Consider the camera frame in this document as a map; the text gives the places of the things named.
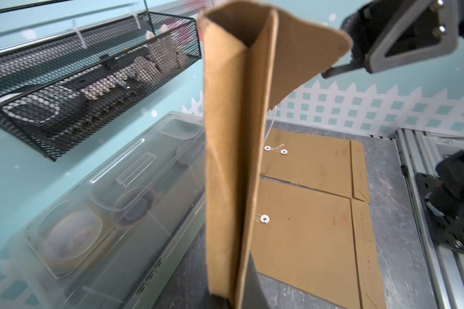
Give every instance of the cardboard flap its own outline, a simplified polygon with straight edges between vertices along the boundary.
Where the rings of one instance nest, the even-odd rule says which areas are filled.
[[[343,31],[299,20],[280,9],[278,20],[270,109],[352,49],[352,39]]]
[[[351,159],[353,195],[358,200],[370,204],[370,188],[368,185],[368,175],[366,174],[364,145],[360,141],[351,141]]]
[[[385,293],[368,204],[351,200],[362,309],[385,309]]]
[[[349,140],[272,129],[266,145],[281,144],[286,155],[263,151],[261,175],[352,197]]]
[[[345,32],[299,20],[276,7],[247,1],[227,3],[206,14],[210,21],[251,46],[270,10],[278,12],[278,37],[269,109],[292,90],[336,63],[352,49]]]

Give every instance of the brown cardboard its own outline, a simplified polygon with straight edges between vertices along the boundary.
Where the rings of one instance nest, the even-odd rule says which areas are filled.
[[[256,269],[347,309],[359,309],[350,199],[260,180],[251,252]]]
[[[352,298],[348,301],[344,298],[338,298],[337,296],[330,296],[330,291],[333,283],[334,286],[340,285],[338,282],[340,277],[334,276],[336,282],[326,281],[322,276],[312,276],[309,288],[306,284],[299,282],[299,280],[293,280],[292,278],[285,279],[284,272],[290,271],[293,274],[301,273],[304,269],[309,268],[309,261],[319,265],[326,266],[330,271],[336,271],[341,262],[333,260],[334,264],[329,264],[327,261],[320,259],[319,255],[313,253],[307,253],[305,258],[308,260],[304,262],[300,260],[297,253],[290,254],[293,249],[290,244],[278,245],[282,250],[280,251],[269,251],[269,260],[264,257],[263,252],[267,252],[267,248],[261,248],[260,250],[255,249],[255,244],[268,244],[269,236],[263,233],[255,232],[253,235],[253,247],[252,252],[255,259],[257,269],[268,276],[271,276],[277,280],[284,281],[287,284],[293,285],[299,289],[314,294],[318,297],[327,299],[337,305],[344,306],[347,308],[362,308],[362,309],[378,309],[385,308],[385,296],[383,291],[383,283],[380,274],[378,264],[378,254],[375,243],[375,236],[371,224],[371,214],[369,208],[370,194],[368,186],[368,177],[366,171],[366,160],[364,146],[359,141],[355,140],[343,140],[333,139],[324,136],[312,135],[312,134],[301,134],[291,133],[281,130],[272,130],[266,145],[270,145],[275,148],[278,145],[284,144],[280,149],[287,149],[288,153],[283,155],[274,151],[264,151],[263,163],[262,163],[262,174],[271,178],[276,178],[285,182],[291,182],[298,185],[302,185],[307,188],[315,189],[321,192],[311,191],[307,188],[297,188],[297,194],[301,194],[299,190],[305,190],[302,195],[308,194],[308,192],[316,192],[321,196],[333,196],[339,199],[340,205],[345,205],[343,201],[350,201],[351,205],[351,226],[354,232],[354,243],[351,245],[352,257],[357,262],[357,278],[359,280],[359,293],[358,301],[354,302]],[[260,186],[260,194],[258,197],[258,208],[257,212],[264,210],[261,205],[264,201],[268,203],[275,203],[270,201],[270,196],[275,194],[275,200],[287,198],[292,200],[294,192],[292,189],[286,189],[278,186],[273,193],[273,188],[268,190],[262,189],[263,182]],[[305,198],[296,200],[295,207],[300,209],[309,209],[313,206],[313,203],[317,203],[317,200]],[[293,207],[292,204],[284,206],[287,209]],[[265,214],[270,215],[267,210],[264,210]],[[270,222],[265,225],[269,226],[274,221],[270,218]],[[303,225],[304,222],[300,220],[296,223]],[[290,234],[290,227],[285,226],[274,226],[275,231],[271,233],[282,235]],[[306,238],[306,243],[317,243],[320,241],[319,232],[300,230],[299,237]],[[339,236],[337,232],[325,229],[322,233],[324,238]],[[327,247],[327,251],[331,252],[332,248]],[[272,261],[276,259],[283,259],[285,265],[284,268],[270,267]]]
[[[286,155],[263,151],[261,175],[352,197],[349,140],[272,129],[265,145],[281,144]]]
[[[366,202],[357,199],[351,199],[351,207],[362,309],[385,309],[384,285],[370,208]]]
[[[352,42],[340,31],[250,2],[207,11],[198,23],[205,62],[209,290],[241,307],[266,111],[334,64]]]
[[[352,187],[354,197],[371,203],[370,188],[368,186],[368,177],[366,174],[366,159],[364,156],[363,143],[357,140],[351,141],[351,159],[352,159]]]

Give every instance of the clear plastic container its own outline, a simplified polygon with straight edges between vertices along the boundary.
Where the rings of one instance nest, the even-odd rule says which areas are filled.
[[[8,242],[45,308],[117,308],[204,193],[201,119],[169,113]]]

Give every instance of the metal rod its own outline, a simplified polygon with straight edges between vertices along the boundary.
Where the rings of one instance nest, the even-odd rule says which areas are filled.
[[[198,21],[196,21],[196,40],[198,40],[198,50],[199,50],[199,54],[201,55],[201,41],[199,40]]]
[[[208,3],[208,1],[209,0],[196,0],[195,2],[189,3],[188,0],[177,0],[177,1],[174,1],[174,2],[171,2],[171,3],[166,3],[166,4],[162,4],[162,5],[152,7],[151,8],[151,13],[152,14],[165,14],[165,13],[178,12],[179,14],[181,14],[181,11],[192,11],[192,10],[194,10],[196,8],[205,7],[206,4]],[[141,13],[144,13],[144,12],[145,12],[145,10],[141,10],[141,11],[137,11],[136,14],[141,14]],[[130,17],[132,17],[132,15],[124,15],[124,16],[111,18],[111,19],[101,21],[101,22],[98,22],[98,23],[93,23],[93,24],[90,24],[90,25],[87,25],[87,26],[79,27],[79,31],[89,30],[89,29],[92,29],[92,28],[95,28],[95,27],[107,25],[107,24],[119,21],[121,19],[130,18]],[[34,46],[36,44],[41,44],[41,43],[47,42],[49,40],[56,40],[56,39],[64,38],[64,37],[72,35],[74,33],[75,33],[74,31],[68,30],[68,31],[65,31],[65,32],[52,34],[52,35],[44,36],[44,37],[41,37],[41,38],[25,41],[25,42],[22,42],[22,43],[10,45],[10,46],[7,46],[7,47],[2,47],[2,48],[0,48],[0,55],[10,53],[10,52],[15,52],[15,51],[17,51],[19,49]]]
[[[71,76],[73,76],[73,75],[75,75],[75,74],[78,74],[78,73],[81,73],[81,72],[83,72],[83,71],[86,71],[87,69],[90,69],[90,68],[92,68],[92,67],[94,67],[94,66],[96,66],[96,65],[102,64],[102,63],[104,63],[105,61],[107,61],[107,60],[109,60],[109,59],[113,59],[113,58],[118,57],[118,56],[120,56],[120,55],[122,55],[122,54],[124,54],[124,53],[128,53],[128,52],[130,52],[130,51],[133,50],[133,49],[136,49],[136,48],[138,48],[138,47],[140,47],[140,46],[143,46],[144,44],[151,43],[152,41],[159,39],[161,36],[164,36],[164,35],[171,35],[172,31],[175,31],[175,30],[177,30],[177,29],[179,29],[179,28],[182,28],[182,27],[184,27],[184,26],[187,26],[187,25],[189,25],[189,24],[191,24],[191,23],[196,23],[196,21],[195,21],[194,19],[192,19],[192,20],[190,20],[190,21],[188,21],[188,22],[186,22],[186,23],[184,23],[184,24],[181,24],[181,25],[179,25],[179,26],[177,26],[177,27],[175,27],[175,28],[172,28],[172,29],[171,29],[170,31],[168,31],[168,32],[165,32],[165,33],[163,33],[163,34],[159,34],[159,35],[157,35],[157,36],[155,36],[155,37],[153,37],[153,38],[151,38],[151,39],[149,39],[149,40],[146,40],[146,41],[142,42],[141,44],[138,44],[138,45],[136,45],[136,46],[133,46],[133,47],[124,49],[123,51],[120,51],[120,52],[118,52],[118,53],[116,53],[116,54],[113,54],[113,55],[110,56],[110,57],[103,58],[102,60],[100,60],[100,61],[98,61],[98,62],[95,62],[95,63],[90,64],[90,65],[88,65],[88,66],[82,67],[82,68],[80,68],[80,69],[77,70],[77,71],[71,72],[71,73],[66,74],[66,75],[64,75],[64,76],[61,76],[61,77],[59,77],[59,78],[57,78],[57,79],[55,79],[55,80],[53,80],[53,81],[49,81],[48,83],[40,84],[40,85],[38,85],[37,87],[31,88],[31,89],[29,89],[29,90],[27,90],[27,91],[21,93],[21,94],[18,95],[18,96],[13,96],[12,98],[7,99],[7,100],[1,102],[1,103],[0,103],[0,107],[3,107],[3,106],[5,106],[5,105],[9,104],[10,102],[16,101],[16,100],[18,100],[18,99],[20,99],[20,98],[23,98],[23,97],[27,96],[27,95],[30,95],[30,94],[33,93],[33,92],[36,92],[36,91],[41,90],[41,89],[44,89],[44,88],[46,88],[46,87],[48,87],[48,86],[50,86],[50,85],[53,85],[54,83],[61,82],[62,80],[66,79],[66,78],[69,78],[69,77],[71,77]]]
[[[13,6],[13,7],[6,7],[6,8],[1,8],[0,9],[0,14],[1,13],[6,13],[6,12],[22,10],[22,9],[30,8],[30,7],[42,6],[42,5],[48,5],[48,4],[53,4],[53,3],[66,2],[66,1],[72,1],[72,0],[50,0],[50,1],[44,1],[44,2],[39,2],[39,3],[30,3],[30,4]]]
[[[421,238],[421,244],[425,251],[425,258],[427,259],[427,265],[429,267],[429,273],[432,278],[432,284],[435,290],[435,297],[438,302],[438,306],[440,309],[451,309],[449,296],[447,294],[447,289],[445,287],[445,280],[442,274],[442,270],[440,268],[439,257],[435,249],[435,245],[433,244],[432,236],[429,232],[428,225],[426,222],[426,214],[424,208],[421,204],[421,200],[419,199],[418,186],[416,185],[416,181],[414,179],[415,170],[416,172],[424,172],[425,168],[421,161],[421,155],[419,154],[418,148],[415,144],[415,140],[413,140],[414,135],[409,135],[406,133],[408,129],[397,129],[397,140],[399,143],[399,150],[401,151],[402,161],[408,168],[408,176],[407,176],[407,185],[409,189],[409,193],[411,195],[411,202],[414,210],[414,218],[416,219],[416,225],[418,226],[418,232]]]
[[[168,14],[168,13],[161,13],[161,12],[153,12],[153,11],[151,11],[151,14],[161,15],[161,16],[177,17],[177,18],[183,18],[183,19],[192,19],[192,20],[194,20],[194,18],[188,17],[188,16],[175,15],[175,14]]]
[[[146,14],[148,14],[149,27],[151,28],[151,32],[154,34],[155,29],[153,29],[153,22],[151,21],[151,15],[149,14],[148,4],[146,4],[146,0],[144,0],[144,7],[146,8]]]

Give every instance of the black mesh basket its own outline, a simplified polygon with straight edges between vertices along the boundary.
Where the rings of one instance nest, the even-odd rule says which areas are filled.
[[[199,59],[195,19],[153,12],[0,54],[0,127],[55,161]]]

